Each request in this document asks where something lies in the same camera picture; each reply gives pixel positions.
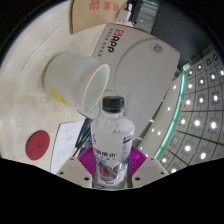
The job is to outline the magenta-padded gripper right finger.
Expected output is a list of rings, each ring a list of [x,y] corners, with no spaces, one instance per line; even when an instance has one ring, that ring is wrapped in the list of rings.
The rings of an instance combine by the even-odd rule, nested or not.
[[[155,157],[144,155],[133,147],[129,156],[127,186],[140,188],[168,175]]]

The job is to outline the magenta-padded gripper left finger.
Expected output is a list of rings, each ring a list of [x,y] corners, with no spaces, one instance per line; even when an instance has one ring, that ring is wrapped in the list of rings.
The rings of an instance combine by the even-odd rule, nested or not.
[[[93,148],[84,150],[78,157],[69,157],[56,175],[81,187],[92,188],[95,175]]]

